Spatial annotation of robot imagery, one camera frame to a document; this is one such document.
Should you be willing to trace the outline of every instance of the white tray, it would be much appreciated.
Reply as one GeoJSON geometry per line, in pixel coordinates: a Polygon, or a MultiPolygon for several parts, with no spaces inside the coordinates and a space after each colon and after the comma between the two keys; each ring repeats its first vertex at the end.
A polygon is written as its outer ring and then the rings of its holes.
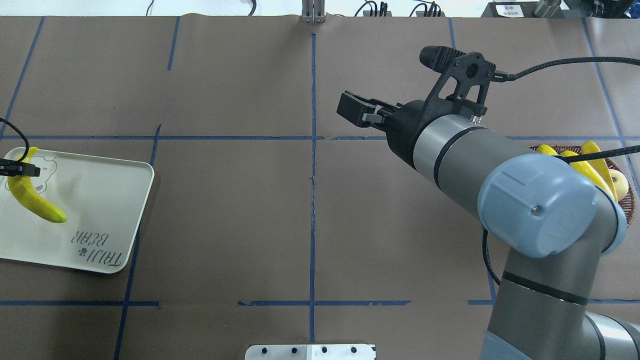
{"type": "MultiPolygon", "coordinates": [[[[11,150],[15,159],[23,147],[11,150]]],[[[67,214],[54,224],[20,205],[0,179],[0,258],[112,274],[122,270],[147,203],[154,169],[139,161],[40,149],[31,161],[42,197],[67,214]]]]}

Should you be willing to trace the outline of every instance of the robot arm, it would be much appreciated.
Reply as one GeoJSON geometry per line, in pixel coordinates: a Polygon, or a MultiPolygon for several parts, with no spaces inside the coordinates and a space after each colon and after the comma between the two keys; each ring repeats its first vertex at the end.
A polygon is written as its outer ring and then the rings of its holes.
{"type": "Polygon", "coordinates": [[[420,61],[442,74],[425,101],[344,92],[337,112],[384,131],[395,154],[512,247],[481,359],[640,359],[638,326],[586,313],[600,256],[626,233],[620,206],[563,160],[479,125],[489,83],[504,80],[481,54],[427,46],[420,61]],[[441,99],[449,78],[456,90],[441,99]]]}

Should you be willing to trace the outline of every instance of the banana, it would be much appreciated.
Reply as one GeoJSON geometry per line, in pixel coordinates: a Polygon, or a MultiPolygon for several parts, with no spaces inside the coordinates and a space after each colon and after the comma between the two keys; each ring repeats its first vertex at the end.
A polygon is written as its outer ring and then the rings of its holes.
{"type": "MultiPolygon", "coordinates": [[[[582,153],[583,154],[593,154],[594,152],[600,152],[600,148],[597,146],[595,142],[587,141],[582,144],[582,153]]],[[[611,174],[609,173],[609,167],[607,166],[607,162],[604,159],[595,159],[587,161],[597,172],[602,176],[602,179],[613,193],[613,198],[616,199],[616,202],[620,201],[618,193],[616,192],[616,188],[613,185],[613,179],[611,178],[611,174]]]]}
{"type": "Polygon", "coordinates": [[[558,155],[558,153],[554,150],[553,147],[545,144],[538,146],[538,152],[540,154],[546,154],[546,155],[552,155],[552,156],[558,155]]]}
{"type": "MultiPolygon", "coordinates": [[[[27,157],[22,160],[25,163],[31,162],[31,158],[38,151],[37,147],[30,147],[27,157]]],[[[29,176],[13,176],[7,179],[9,190],[18,202],[30,212],[50,222],[62,223],[67,221],[65,213],[54,204],[45,200],[33,188],[29,176]]]]}
{"type": "MultiPolygon", "coordinates": [[[[569,150],[563,151],[560,154],[560,156],[562,157],[576,156],[576,155],[577,154],[575,152],[569,151],[569,150]]],[[[598,174],[598,172],[591,165],[589,165],[588,162],[576,161],[571,163],[571,166],[573,167],[574,170],[586,176],[589,180],[591,180],[591,182],[601,187],[605,192],[607,192],[611,197],[613,197],[613,193],[611,192],[611,189],[609,189],[609,186],[607,186],[607,183],[605,183],[604,179],[602,179],[602,176],[600,176],[600,174],[598,174]]]]}

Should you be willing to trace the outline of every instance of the metal bracket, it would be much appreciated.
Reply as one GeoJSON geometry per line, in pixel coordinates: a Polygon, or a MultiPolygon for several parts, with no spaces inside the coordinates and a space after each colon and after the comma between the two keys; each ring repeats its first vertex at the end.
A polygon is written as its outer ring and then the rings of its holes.
{"type": "Polygon", "coordinates": [[[302,0],[302,22],[324,22],[324,0],[302,0]]]}
{"type": "Polygon", "coordinates": [[[253,345],[244,360],[375,360],[376,346],[368,344],[333,345],[253,345]]]}

